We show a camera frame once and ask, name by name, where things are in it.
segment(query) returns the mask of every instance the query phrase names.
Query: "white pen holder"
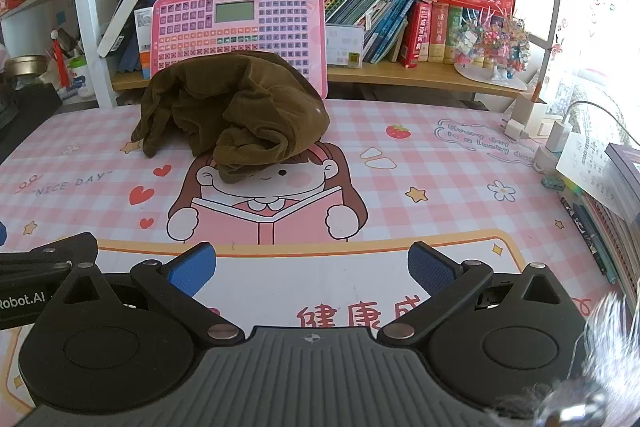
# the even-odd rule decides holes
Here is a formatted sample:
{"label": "white pen holder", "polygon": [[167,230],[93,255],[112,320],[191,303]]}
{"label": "white pen holder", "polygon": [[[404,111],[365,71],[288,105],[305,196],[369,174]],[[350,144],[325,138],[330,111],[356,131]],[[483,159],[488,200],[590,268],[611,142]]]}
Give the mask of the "white pen holder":
{"label": "white pen holder", "polygon": [[519,94],[511,119],[520,122],[529,136],[536,137],[542,133],[547,108],[548,105],[542,100],[531,102],[530,94]]}

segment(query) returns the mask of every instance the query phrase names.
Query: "brown cloth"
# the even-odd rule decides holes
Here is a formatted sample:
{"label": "brown cloth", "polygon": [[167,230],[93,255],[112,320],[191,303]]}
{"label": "brown cloth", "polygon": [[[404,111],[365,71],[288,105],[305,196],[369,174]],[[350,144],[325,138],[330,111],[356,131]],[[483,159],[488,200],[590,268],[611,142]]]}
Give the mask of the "brown cloth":
{"label": "brown cloth", "polygon": [[220,177],[233,183],[302,153],[329,126],[322,99],[278,55],[231,52],[183,60],[151,79],[132,141],[152,157],[171,121],[191,152],[213,150]]}

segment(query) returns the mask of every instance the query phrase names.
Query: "cartoon girl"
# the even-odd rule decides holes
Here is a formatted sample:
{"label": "cartoon girl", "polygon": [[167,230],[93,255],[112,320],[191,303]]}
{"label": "cartoon girl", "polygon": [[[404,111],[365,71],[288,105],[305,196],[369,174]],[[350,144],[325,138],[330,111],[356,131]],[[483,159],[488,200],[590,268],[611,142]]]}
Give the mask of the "cartoon girl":
{"label": "cartoon girl", "polygon": [[325,243],[346,241],[366,220],[344,154],[316,142],[235,184],[222,181],[212,154],[197,157],[166,229],[176,241],[214,245]]}

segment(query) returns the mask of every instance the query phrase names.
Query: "yellow star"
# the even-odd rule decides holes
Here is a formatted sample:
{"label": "yellow star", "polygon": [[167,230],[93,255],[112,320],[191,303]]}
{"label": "yellow star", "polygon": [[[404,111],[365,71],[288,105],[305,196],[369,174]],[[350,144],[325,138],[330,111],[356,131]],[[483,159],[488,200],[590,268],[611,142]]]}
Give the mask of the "yellow star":
{"label": "yellow star", "polygon": [[404,195],[409,196],[414,200],[414,203],[418,203],[418,201],[429,201],[426,190],[422,190],[421,188],[411,187],[411,190],[409,190],[409,192],[405,192]]}
{"label": "yellow star", "polygon": [[24,226],[24,232],[22,232],[22,235],[31,235],[37,227],[38,226],[33,221],[30,221]]}
{"label": "yellow star", "polygon": [[131,151],[136,149],[140,149],[140,142],[127,142],[127,144],[120,150],[125,154],[129,154]]}

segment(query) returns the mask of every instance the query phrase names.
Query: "blue gripper pad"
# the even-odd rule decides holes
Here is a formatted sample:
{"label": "blue gripper pad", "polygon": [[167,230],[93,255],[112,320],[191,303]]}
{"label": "blue gripper pad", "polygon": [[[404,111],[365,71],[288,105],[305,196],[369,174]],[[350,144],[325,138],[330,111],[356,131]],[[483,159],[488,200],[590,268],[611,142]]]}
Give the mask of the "blue gripper pad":
{"label": "blue gripper pad", "polygon": [[436,295],[462,274],[462,266],[421,241],[409,248],[406,264],[409,275],[430,296]]}
{"label": "blue gripper pad", "polygon": [[199,243],[163,267],[166,279],[193,297],[216,271],[216,251],[210,243]]}

